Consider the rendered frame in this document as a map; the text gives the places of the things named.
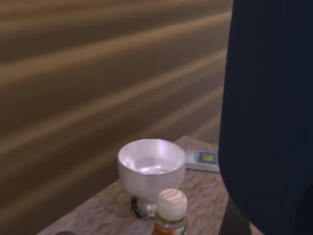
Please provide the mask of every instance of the bottle cap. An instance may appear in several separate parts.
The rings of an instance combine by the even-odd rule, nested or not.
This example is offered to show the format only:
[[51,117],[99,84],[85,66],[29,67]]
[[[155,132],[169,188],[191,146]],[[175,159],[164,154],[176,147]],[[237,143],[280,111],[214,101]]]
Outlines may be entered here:
[[166,220],[180,220],[186,215],[187,197],[178,189],[163,190],[157,199],[156,212]]

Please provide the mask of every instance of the brown wall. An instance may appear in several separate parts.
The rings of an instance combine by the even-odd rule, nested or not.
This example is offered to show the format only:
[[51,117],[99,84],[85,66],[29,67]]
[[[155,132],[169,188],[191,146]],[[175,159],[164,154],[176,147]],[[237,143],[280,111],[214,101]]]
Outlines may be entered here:
[[0,232],[116,180],[141,138],[217,142],[229,0],[0,1]]

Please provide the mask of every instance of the bottle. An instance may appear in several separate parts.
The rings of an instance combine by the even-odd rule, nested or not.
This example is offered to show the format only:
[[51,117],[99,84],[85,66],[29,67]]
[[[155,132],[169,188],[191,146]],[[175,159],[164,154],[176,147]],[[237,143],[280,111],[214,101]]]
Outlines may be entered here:
[[187,197],[178,189],[163,190],[157,199],[152,235],[186,235]]

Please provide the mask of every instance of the table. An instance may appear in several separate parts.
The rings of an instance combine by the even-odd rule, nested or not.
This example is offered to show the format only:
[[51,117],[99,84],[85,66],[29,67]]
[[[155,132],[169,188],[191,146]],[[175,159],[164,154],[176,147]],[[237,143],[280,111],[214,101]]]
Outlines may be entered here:
[[[183,136],[184,149],[217,151],[217,146]],[[218,235],[228,201],[219,173],[187,170],[180,187],[188,197],[188,235]],[[71,231],[76,235],[150,235],[152,221],[136,219],[130,212],[131,195],[119,180],[90,198],[38,235]],[[253,235],[261,235],[253,226]]]

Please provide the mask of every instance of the bowl base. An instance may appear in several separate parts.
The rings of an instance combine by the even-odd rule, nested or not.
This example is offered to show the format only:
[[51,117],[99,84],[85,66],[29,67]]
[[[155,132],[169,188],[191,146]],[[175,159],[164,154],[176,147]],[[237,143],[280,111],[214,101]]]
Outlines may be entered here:
[[133,197],[131,202],[131,211],[139,219],[153,220],[157,205],[154,202],[142,198]]

